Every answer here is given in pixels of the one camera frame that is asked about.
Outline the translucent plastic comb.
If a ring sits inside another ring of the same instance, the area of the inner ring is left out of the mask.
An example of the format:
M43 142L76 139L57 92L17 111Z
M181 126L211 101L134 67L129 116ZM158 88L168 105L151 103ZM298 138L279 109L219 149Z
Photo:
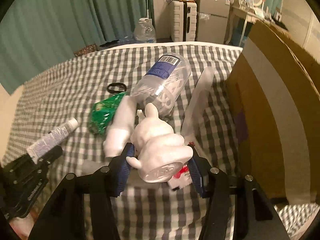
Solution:
M181 135L188 144L195 140L198 129L203 123L203 114L208 106L208 95L212 87L215 70L207 67L203 70L191 95L191 100L184 114Z

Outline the patterned brown bag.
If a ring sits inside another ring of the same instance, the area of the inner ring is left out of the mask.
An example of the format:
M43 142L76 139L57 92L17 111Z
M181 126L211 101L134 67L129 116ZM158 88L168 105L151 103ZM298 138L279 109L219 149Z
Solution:
M96 44L91 44L89 46L86 46L85 48L82 48L80 50L77 50L74 52L74 56L75 57L80 57L80 56L83 56L83 55L86 55L86 54L89 54L89 53L93 53L95 51L97 51L98 48L97 48L97 45Z

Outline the white tube with cap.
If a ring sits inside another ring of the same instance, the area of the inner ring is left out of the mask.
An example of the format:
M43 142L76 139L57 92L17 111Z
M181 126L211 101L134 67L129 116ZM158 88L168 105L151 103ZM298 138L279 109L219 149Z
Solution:
M78 121L75 118L71 118L31 144L26 151L33 163L37 164L46 153L63 142L78 126Z

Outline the silver mini fridge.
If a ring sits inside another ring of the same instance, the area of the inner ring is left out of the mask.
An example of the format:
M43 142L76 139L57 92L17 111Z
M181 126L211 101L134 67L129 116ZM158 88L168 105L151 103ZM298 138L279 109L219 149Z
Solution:
M229 9L229 0L197 0L196 40L224 44Z

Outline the white handheld device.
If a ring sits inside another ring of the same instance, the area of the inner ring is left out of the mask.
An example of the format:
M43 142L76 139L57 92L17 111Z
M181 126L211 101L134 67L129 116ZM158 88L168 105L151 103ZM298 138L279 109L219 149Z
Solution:
M106 131L106 139L103 142L105 157L113 158L122 153L133 133L136 113L137 104L134 98L129 95L123 96L112 123Z

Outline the brown cardboard box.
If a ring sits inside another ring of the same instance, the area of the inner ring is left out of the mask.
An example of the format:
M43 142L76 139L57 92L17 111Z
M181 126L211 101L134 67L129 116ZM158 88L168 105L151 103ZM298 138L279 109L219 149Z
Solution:
M319 203L319 63L288 32L258 21L226 87L241 175L272 200Z

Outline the checkered grey white cloth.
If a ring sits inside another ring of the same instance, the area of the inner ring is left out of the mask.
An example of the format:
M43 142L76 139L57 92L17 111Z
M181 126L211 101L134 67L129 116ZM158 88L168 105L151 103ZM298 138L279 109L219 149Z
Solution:
M113 49L24 85L1 239L288 239L273 207L319 202L319 92L285 44Z

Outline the clear floss pick jar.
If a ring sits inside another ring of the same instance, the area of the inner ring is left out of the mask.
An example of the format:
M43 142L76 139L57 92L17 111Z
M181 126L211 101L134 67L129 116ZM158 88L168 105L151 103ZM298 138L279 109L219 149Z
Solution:
M159 116L170 114L182 89L191 75L187 59L176 53L165 53L138 81L130 95L144 109L152 103Z

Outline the green curtain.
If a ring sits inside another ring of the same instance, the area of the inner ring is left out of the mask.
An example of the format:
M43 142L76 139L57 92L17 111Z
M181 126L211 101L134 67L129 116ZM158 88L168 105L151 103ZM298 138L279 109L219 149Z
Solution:
M37 74L133 34L153 0L1 0L1 85L8 93Z

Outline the large clear water jug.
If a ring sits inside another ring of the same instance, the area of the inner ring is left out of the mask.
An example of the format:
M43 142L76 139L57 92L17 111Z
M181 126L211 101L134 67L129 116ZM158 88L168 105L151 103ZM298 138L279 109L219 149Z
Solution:
M156 43L156 31L149 18L140 18L133 36L138 43Z

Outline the white red snack packet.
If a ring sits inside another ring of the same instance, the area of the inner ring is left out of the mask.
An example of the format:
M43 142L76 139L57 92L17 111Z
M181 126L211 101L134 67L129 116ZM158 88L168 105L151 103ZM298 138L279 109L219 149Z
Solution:
M189 168L184 165L172 178L168 181L169 187L172 191L183 189L192 184Z

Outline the white ribbed suitcase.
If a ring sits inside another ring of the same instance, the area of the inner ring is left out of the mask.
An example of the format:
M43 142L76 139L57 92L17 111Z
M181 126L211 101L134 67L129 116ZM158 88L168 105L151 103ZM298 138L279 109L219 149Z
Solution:
M195 2L173 1L170 7L170 31L174 42L195 41L197 4Z

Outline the green snack packet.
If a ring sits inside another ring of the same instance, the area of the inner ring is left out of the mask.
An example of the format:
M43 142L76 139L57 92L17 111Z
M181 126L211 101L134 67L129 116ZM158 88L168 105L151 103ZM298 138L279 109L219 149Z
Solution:
M91 133L95 135L105 133L125 95L127 92L121 92L93 105L88 122Z

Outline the white bunny figurine bottle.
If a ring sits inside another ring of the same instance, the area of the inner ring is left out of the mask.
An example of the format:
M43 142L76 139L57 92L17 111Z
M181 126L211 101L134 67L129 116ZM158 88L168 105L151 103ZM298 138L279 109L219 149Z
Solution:
M139 123L130 138L137 156L126 157L126 161L146 183L169 181L192 158L193 150L182 135L159 118L152 103L138 116Z

